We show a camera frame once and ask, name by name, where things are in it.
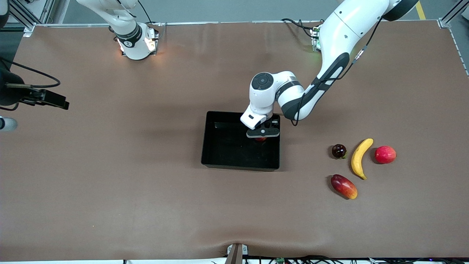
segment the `yellow banana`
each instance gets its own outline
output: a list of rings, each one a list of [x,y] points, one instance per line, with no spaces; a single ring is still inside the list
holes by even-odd
[[[365,152],[373,145],[373,139],[365,139],[358,145],[355,152],[352,155],[352,170],[353,172],[362,179],[367,179],[363,173],[362,159]]]

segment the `black tray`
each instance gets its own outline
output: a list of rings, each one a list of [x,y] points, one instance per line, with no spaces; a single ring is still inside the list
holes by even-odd
[[[246,136],[242,113],[207,112],[202,164],[209,168],[274,171],[280,167],[280,136],[257,141]]]

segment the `brown table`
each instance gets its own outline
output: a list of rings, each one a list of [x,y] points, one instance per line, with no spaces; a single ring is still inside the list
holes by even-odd
[[[272,173],[201,165],[204,117],[244,111],[261,71],[308,84],[321,59],[298,28],[169,26],[158,55],[131,61],[107,28],[37,27],[15,61],[58,77],[70,110],[21,105],[1,134],[2,261],[206,258],[233,242],[251,255],[469,256],[469,80],[436,21],[382,23],[307,119],[284,119]],[[398,158],[367,155],[363,181],[328,149],[368,137]],[[331,190],[335,173],[356,200]]]

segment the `gray floor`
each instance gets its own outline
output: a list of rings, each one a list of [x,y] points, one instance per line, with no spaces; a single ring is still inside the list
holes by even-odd
[[[421,0],[427,19],[442,16],[455,2],[456,0]],[[295,20],[319,20],[326,19],[338,6],[333,0],[141,0],[141,3],[152,20],[169,23],[268,21],[285,17]],[[105,22],[76,0],[70,0],[66,10],[63,23]],[[137,21],[147,22],[148,19],[139,5],[132,13],[137,16]],[[402,19],[418,20],[419,16],[414,9]],[[459,16],[451,25],[462,58],[469,62],[469,21]],[[0,32],[0,55],[12,59],[20,40],[21,33]]]

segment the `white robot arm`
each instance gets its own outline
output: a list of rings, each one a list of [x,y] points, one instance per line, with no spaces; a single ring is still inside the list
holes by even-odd
[[[344,0],[325,20],[319,31],[322,67],[308,88],[305,90],[290,71],[259,73],[251,81],[250,105],[241,121],[251,130],[256,129],[272,117],[276,101],[287,119],[298,121],[307,117],[345,70],[350,62],[352,49],[373,25],[382,18],[394,21],[404,16],[417,2],[418,0]]]
[[[109,23],[121,50],[132,60],[142,60],[156,52],[158,32],[144,23],[137,23],[129,12],[137,0],[76,0]]]

